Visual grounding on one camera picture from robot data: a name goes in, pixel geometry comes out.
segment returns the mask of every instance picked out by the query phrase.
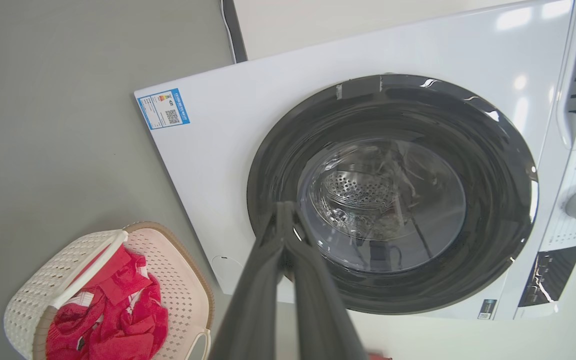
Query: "red clothing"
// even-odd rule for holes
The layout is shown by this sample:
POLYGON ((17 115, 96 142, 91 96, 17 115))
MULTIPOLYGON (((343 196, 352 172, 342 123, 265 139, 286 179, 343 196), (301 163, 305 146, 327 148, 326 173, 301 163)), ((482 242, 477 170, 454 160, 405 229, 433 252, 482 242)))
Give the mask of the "red clothing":
POLYGON ((391 357, 384 357, 376 353, 369 353, 368 360, 393 360, 391 357))
POLYGON ((146 258, 117 253, 55 316, 48 360, 150 360, 168 334, 160 285, 146 258))

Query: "washing machine door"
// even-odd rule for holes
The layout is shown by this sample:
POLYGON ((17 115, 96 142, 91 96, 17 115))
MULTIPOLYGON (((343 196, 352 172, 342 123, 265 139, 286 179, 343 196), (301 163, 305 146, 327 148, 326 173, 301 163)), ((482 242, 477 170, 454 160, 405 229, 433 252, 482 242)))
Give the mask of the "washing machine door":
POLYGON ((475 93, 374 75, 316 93, 272 128, 247 187, 257 234, 276 201, 299 204, 349 309, 419 313, 512 264, 537 173, 521 134, 475 93))

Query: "small label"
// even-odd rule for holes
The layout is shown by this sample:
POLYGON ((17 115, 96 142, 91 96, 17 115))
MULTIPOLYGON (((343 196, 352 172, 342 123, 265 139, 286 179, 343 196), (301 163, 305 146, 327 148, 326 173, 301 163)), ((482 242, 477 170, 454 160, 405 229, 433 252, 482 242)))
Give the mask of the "small label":
POLYGON ((497 304, 496 300, 489 300, 486 299, 481 305, 481 310, 479 310, 479 316, 477 319, 482 319, 484 321, 489 321, 492 317, 492 313, 495 310, 495 305, 497 304))
POLYGON ((137 99, 150 130, 190 123, 179 89, 170 89, 137 99))

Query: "washing machine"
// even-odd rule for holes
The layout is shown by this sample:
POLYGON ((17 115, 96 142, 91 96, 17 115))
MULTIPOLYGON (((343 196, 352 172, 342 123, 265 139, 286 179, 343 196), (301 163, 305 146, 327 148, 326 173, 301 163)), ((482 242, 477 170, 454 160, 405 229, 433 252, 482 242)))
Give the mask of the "washing machine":
MULTIPOLYGON (((272 203, 295 201, 349 310, 561 310, 576 264, 576 1, 379 30, 135 98, 226 294, 272 203)), ((283 278, 278 300, 293 297, 283 278)))

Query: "white plastic basket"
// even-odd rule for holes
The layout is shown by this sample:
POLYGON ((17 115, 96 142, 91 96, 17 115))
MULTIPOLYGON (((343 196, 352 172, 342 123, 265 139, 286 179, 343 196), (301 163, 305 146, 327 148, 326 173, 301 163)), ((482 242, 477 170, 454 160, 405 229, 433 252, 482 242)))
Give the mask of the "white plastic basket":
POLYGON ((14 349, 27 360, 45 360, 46 336, 57 310, 121 244, 146 257, 148 272, 160 284, 162 306, 168 310, 166 341, 154 359, 187 359, 201 336, 206 337, 205 359, 215 310, 213 293, 188 251, 155 222, 84 235, 48 260, 6 307, 4 330, 14 349))

